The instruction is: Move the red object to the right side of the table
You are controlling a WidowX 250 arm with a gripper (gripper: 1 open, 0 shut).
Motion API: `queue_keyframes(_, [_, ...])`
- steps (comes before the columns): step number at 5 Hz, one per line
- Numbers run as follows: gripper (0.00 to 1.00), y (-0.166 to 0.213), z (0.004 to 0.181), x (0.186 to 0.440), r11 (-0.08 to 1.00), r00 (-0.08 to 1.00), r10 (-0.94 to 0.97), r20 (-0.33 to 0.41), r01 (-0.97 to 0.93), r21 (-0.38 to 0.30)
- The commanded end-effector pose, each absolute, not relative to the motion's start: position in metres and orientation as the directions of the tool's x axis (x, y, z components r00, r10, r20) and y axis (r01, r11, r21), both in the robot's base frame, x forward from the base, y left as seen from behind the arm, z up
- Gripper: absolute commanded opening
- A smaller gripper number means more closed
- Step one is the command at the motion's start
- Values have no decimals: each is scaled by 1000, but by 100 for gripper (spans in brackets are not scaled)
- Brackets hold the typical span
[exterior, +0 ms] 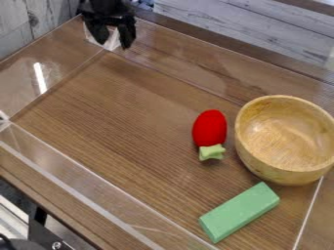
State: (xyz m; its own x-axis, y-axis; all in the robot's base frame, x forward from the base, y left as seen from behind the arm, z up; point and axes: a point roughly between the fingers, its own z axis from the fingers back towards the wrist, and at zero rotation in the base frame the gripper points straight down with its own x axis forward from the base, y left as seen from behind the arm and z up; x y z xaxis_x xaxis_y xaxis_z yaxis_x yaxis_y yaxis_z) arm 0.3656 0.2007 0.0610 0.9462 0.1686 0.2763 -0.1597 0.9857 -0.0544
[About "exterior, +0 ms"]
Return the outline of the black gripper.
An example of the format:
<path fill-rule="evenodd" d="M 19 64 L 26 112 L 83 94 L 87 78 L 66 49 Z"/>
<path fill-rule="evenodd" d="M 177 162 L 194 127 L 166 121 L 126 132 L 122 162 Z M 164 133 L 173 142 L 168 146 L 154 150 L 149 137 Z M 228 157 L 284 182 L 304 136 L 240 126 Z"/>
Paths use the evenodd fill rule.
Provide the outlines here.
<path fill-rule="evenodd" d="M 133 6 L 126 0 L 81 0 L 78 13 L 95 41 L 104 45 L 110 37 L 108 25 L 118 26 L 124 49 L 137 40 L 137 19 Z"/>

